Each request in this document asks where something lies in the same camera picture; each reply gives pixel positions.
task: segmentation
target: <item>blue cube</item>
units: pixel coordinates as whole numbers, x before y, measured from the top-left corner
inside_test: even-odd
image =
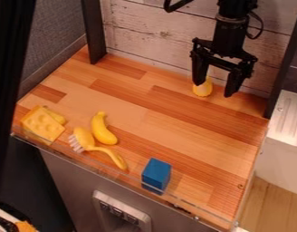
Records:
[[[162,195],[162,191],[165,190],[167,184],[170,181],[171,176],[171,165],[166,162],[160,161],[158,159],[150,159],[147,166],[142,172],[142,182],[149,184],[150,186],[155,187],[151,188],[142,183],[142,187],[149,191],[155,192],[159,195]]]

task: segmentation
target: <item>wood grain surface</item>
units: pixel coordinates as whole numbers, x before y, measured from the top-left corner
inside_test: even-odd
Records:
[[[35,105],[46,105],[68,121],[47,149],[228,230],[267,128],[265,100],[242,92],[226,99],[219,86],[210,97],[197,98],[191,86],[180,74],[110,54],[91,65],[83,47],[17,103],[13,131],[23,137],[20,119]],[[97,111],[107,112],[110,129],[120,139],[110,148],[127,161],[128,173],[102,153],[78,155],[70,149],[72,129],[89,129]],[[139,182],[152,157],[173,167],[163,196]]]
[[[249,232],[297,232],[297,194],[256,177],[239,227]]]

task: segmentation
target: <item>banana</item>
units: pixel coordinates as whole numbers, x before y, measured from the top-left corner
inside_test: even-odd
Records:
[[[118,143],[118,138],[108,130],[105,125],[104,118],[106,113],[103,111],[98,112],[95,116],[93,116],[91,120],[91,130],[99,142],[107,145],[114,145]]]

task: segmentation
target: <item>white wooden wall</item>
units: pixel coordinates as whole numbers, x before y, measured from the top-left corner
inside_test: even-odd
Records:
[[[194,37],[212,39],[217,0],[194,0],[171,14],[163,10],[163,2],[101,0],[108,51],[190,75],[191,41]],[[297,0],[259,0],[255,12],[263,18],[265,30],[257,40],[245,40],[245,50],[259,62],[242,90],[268,96],[297,18]],[[249,30],[256,33],[257,22],[251,26]],[[211,67],[209,75],[224,85],[228,72]]]

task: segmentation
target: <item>black robotic claw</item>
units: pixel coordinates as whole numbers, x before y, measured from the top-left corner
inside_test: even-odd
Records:
[[[191,2],[192,0],[182,0],[177,5],[173,5],[171,11]],[[171,0],[166,0],[169,7]],[[254,64],[257,58],[243,49],[244,39],[257,38],[263,31],[263,21],[255,14],[253,9],[257,7],[257,0],[219,0],[219,13],[216,16],[216,30],[213,41],[193,40],[194,47],[190,53],[192,58],[193,82],[200,85],[206,81],[206,73],[209,65],[229,71],[227,84],[225,87],[225,97],[232,96],[238,92],[245,78],[252,76]],[[257,36],[252,36],[247,32],[250,16],[259,20],[262,28]],[[223,60],[223,57],[237,58],[241,62],[238,64]]]

